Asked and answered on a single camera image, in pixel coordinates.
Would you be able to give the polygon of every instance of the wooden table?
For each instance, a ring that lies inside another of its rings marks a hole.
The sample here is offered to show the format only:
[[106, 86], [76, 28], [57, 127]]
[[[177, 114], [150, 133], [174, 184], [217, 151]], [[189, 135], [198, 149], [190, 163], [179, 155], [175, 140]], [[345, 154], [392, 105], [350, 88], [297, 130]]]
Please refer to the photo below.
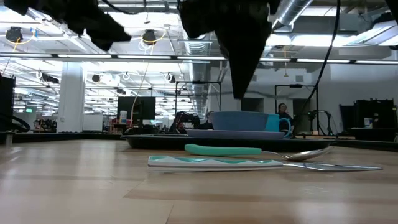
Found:
[[398, 153], [336, 148], [319, 161], [374, 172], [148, 173], [124, 141], [0, 148], [1, 223], [398, 223]]

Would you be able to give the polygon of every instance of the blue bowl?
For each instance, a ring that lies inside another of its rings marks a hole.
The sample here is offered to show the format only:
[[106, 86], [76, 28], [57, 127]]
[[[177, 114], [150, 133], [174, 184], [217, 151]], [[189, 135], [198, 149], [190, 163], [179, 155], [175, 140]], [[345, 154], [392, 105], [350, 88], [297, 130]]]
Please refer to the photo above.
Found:
[[265, 131], [268, 114], [247, 111], [225, 111], [210, 114], [214, 130]]

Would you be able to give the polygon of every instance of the striped handle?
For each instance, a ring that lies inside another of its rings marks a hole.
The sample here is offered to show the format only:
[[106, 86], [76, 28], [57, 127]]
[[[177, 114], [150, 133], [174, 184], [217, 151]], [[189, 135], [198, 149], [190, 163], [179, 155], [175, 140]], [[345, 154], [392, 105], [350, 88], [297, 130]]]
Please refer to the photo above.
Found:
[[200, 156], [243, 156], [260, 155], [262, 150], [249, 147], [210, 147], [198, 146], [196, 144], [185, 145], [185, 150], [194, 155]]

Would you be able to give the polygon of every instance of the plate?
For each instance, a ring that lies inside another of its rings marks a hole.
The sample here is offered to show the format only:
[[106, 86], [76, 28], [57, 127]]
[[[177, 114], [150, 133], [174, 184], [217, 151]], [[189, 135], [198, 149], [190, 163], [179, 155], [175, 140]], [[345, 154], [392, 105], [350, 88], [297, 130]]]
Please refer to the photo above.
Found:
[[268, 140], [283, 139], [283, 132], [269, 131], [220, 131], [220, 130], [187, 130], [187, 134], [193, 138], [214, 139], [239, 139], [239, 140]]

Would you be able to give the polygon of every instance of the black tray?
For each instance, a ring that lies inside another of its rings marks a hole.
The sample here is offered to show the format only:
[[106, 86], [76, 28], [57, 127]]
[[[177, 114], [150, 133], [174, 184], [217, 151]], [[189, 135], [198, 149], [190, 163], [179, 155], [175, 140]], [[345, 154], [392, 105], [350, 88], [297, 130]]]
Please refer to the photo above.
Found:
[[239, 140], [192, 138], [178, 134], [148, 134], [121, 136], [127, 139], [133, 149], [184, 150], [186, 144], [218, 147], [256, 147], [264, 151], [303, 152], [328, 147], [334, 140], [312, 139], [275, 139], [275, 140]]

